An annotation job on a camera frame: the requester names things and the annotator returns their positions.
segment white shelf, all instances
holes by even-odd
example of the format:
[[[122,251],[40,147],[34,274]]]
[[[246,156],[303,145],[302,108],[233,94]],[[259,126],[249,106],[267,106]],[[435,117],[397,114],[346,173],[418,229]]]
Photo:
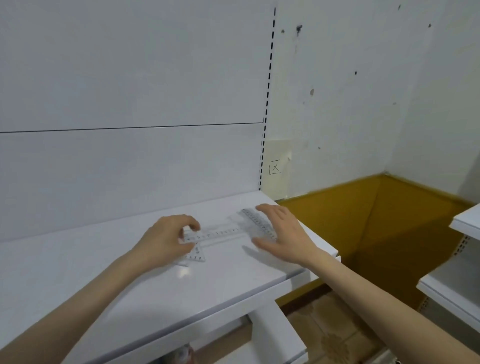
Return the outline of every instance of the white shelf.
[[[209,226],[260,203],[274,202],[256,191],[0,244],[0,348],[131,249],[160,216],[186,213]],[[304,229],[336,256],[334,247]],[[314,279],[309,271],[258,251],[248,234],[206,246],[204,254],[204,263],[138,279],[64,363],[151,361]]]
[[[455,216],[450,227],[480,240],[480,204]]]
[[[470,241],[417,285],[417,288],[480,332],[480,243]]]

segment ruler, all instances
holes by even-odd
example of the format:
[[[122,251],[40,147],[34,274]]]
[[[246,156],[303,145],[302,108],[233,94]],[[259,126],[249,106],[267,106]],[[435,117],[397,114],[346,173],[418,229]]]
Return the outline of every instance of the ruler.
[[[223,225],[207,226],[200,231],[185,231],[182,243],[195,243],[194,248],[186,254],[182,260],[176,264],[188,267],[191,261],[206,261],[202,242],[209,240],[220,240],[238,234],[249,234],[252,236],[266,236],[272,240],[276,240],[275,230],[268,218],[255,210],[254,208],[244,208],[234,216],[230,217],[232,223]]]

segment shelf board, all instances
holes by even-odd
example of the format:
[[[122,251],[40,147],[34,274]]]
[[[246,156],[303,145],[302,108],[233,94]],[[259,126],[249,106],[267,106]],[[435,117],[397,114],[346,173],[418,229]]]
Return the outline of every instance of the shelf board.
[[[455,216],[450,227],[480,240],[480,204]]]
[[[470,242],[430,272],[417,288],[480,332],[480,244]]]

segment white wall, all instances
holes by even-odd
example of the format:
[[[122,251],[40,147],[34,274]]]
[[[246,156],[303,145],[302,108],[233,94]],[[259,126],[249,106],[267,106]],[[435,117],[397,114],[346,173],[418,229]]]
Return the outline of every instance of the white wall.
[[[280,1],[267,139],[292,139],[289,196],[385,170],[444,2]]]
[[[387,170],[480,202],[480,2],[449,0]]]

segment yellow floor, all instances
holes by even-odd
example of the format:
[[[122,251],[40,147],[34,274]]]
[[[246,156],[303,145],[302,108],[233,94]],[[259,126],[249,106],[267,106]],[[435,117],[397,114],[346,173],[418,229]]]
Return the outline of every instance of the yellow floor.
[[[384,346],[334,292],[287,318],[307,346],[309,364],[363,363]]]

